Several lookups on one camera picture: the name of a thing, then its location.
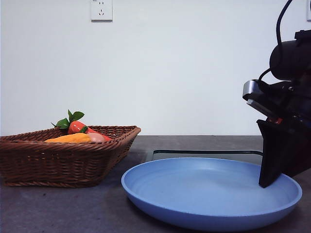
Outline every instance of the gray countertop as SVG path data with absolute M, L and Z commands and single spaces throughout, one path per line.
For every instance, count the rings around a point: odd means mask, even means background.
M 261 150 L 261 136 L 138 136 L 126 158 L 90 188 L 0 186 L 1 233 L 188 233 L 144 214 L 120 180 L 153 150 Z M 303 189 L 297 207 L 254 233 L 311 232 L 311 169 L 294 177 Z

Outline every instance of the plate rim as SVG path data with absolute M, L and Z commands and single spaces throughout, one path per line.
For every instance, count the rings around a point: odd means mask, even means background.
M 219 159 L 219 158 L 200 158 L 200 157 L 182 157 L 182 158 L 166 158 L 166 159 L 158 159 L 158 160 L 153 160 L 153 161 L 149 161 L 149 162 L 145 162 L 145 163 L 142 163 L 142 164 L 138 164 L 130 169 L 128 169 L 121 177 L 121 184 L 124 188 L 124 190 L 129 193 L 131 196 L 135 197 L 136 199 L 140 200 L 140 201 L 143 201 L 149 205 L 152 205 L 152 206 L 156 206 L 156 207 L 159 207 L 159 208 L 162 208 L 162 209 L 166 209 L 166 210 L 169 210 L 169 211 L 174 211 L 174 212 L 178 212 L 178 213 L 184 213 L 184 214 L 190 214 L 190 215 L 196 215 L 196 216 L 210 216 L 210 217 L 248 217 L 248 216 L 261 216 L 261 215 L 266 215 L 266 214 L 272 214 L 272 213 L 276 213 L 276 212 L 279 212 L 279 211 L 282 211 L 282 210 L 286 210 L 292 206 L 295 206 L 301 199 L 302 197 L 302 188 L 301 186 L 299 185 L 299 183 L 297 181 L 295 181 L 293 178 L 281 173 L 281 176 L 284 176 L 286 179 L 288 179 L 289 181 L 293 182 L 295 187 L 297 188 L 298 190 L 298 193 L 297 193 L 297 196 L 289 203 L 285 204 L 285 205 L 282 205 L 278 208 L 274 208 L 272 210 L 269 210 L 269 211 L 258 211 L 258 212 L 252 212 L 252 213 L 249 213 L 249 214 L 240 214 L 240 215 L 207 215 L 207 214 L 199 214 L 199 213 L 194 213 L 194 212 L 191 212 L 191 211 L 182 211 L 180 209 L 174 209 L 174 208 L 167 208 L 166 206 L 163 206 L 163 205 L 160 205 L 160 204 L 157 204 L 157 203 L 153 203 L 151 201 L 148 201 L 146 198 L 142 198 L 140 197 L 139 195 L 137 195 L 136 193 L 134 193 L 133 191 L 131 191 L 131 189 L 126 185 L 125 183 L 125 177 L 126 175 L 131 172 L 133 169 L 136 169 L 137 167 L 139 166 L 144 166 L 145 164 L 148 164 L 148 163 L 156 163 L 156 162 L 159 162 L 159 161 L 164 161 L 164 160 L 187 160 L 187 159 L 191 159 L 191 160 L 196 160 L 196 159 L 203 159 L 203 160 L 219 160 L 219 161 L 229 161 L 229 162 L 232 162 L 232 163 L 243 163 L 243 164 L 248 164 L 248 165 L 251 165 L 251 166 L 257 166 L 257 167 L 260 167 L 259 165 L 256 165 L 256 164 L 253 164 L 253 163 L 248 163 L 248 162 L 243 162 L 243 161 L 237 161 L 237 160 L 230 160 L 230 159 Z

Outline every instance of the green leaf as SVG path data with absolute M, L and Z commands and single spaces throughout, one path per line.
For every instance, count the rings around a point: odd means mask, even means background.
M 69 128 L 69 121 L 67 118 L 59 120 L 56 124 L 60 129 L 68 129 Z
M 71 111 L 69 111 L 69 109 L 68 109 L 68 116 L 69 116 L 69 122 L 71 123 L 72 122 L 72 113 L 71 113 Z
M 72 121 L 75 121 L 75 120 L 79 120 L 81 119 L 82 117 L 84 116 L 84 113 L 81 113 L 81 112 L 74 112 L 73 115 L 72 115 Z
M 88 126 L 83 126 L 83 128 L 79 131 L 79 133 L 86 133 Z

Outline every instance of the electrical outlet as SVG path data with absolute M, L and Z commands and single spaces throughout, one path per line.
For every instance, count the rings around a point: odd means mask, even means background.
M 92 22 L 112 21 L 112 0 L 90 0 Z
M 311 0 L 307 0 L 307 21 L 311 22 Z

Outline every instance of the brown wicker basket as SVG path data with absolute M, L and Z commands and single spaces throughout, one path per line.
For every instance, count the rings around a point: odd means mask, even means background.
M 140 128 L 90 126 L 109 136 L 104 143 L 47 143 L 59 128 L 0 137 L 0 173 L 6 186 L 90 187 L 124 158 Z

